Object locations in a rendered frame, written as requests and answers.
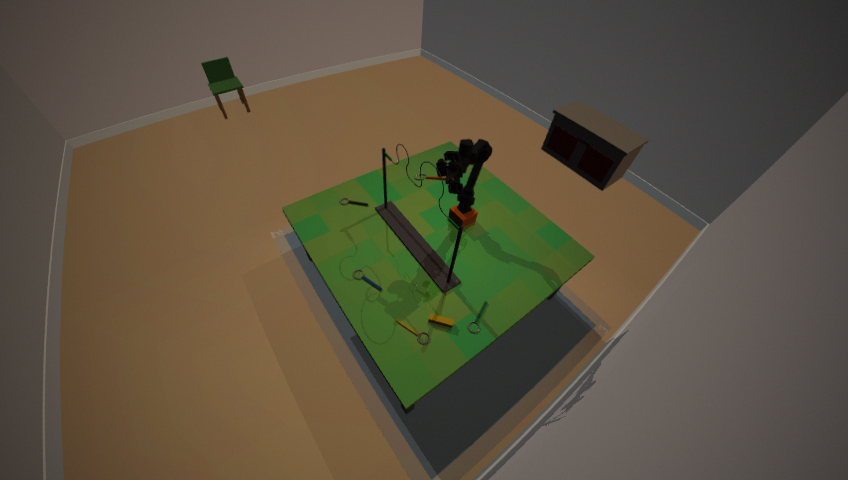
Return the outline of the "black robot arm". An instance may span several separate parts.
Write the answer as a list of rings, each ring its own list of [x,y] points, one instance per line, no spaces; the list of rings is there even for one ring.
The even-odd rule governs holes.
[[[472,211],[471,206],[474,205],[475,197],[474,197],[474,186],[476,181],[478,180],[478,175],[481,170],[483,163],[488,160],[489,156],[492,154],[492,147],[485,140],[479,139],[476,144],[473,145],[472,140],[460,140],[459,153],[461,156],[461,160],[466,162],[467,168],[473,165],[472,172],[467,181],[466,186],[463,187],[464,191],[462,194],[458,194],[457,200],[460,201],[459,206],[457,208],[465,214],[469,211]],[[444,159],[439,159],[437,164],[437,169],[439,170],[441,176],[446,176],[446,166],[450,166],[450,164],[444,161]],[[436,170],[437,170],[436,169]],[[440,176],[437,171],[438,176]]]

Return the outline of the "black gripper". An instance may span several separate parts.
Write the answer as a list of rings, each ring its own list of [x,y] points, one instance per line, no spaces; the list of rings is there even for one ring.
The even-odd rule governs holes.
[[[444,158],[445,161],[450,161],[450,166],[445,167],[447,172],[445,184],[449,184],[449,193],[462,194],[464,189],[463,184],[460,183],[460,177],[463,177],[463,174],[466,174],[466,162],[461,160],[461,156],[458,151],[447,151],[444,154]],[[454,178],[453,181],[451,180],[452,178]]]

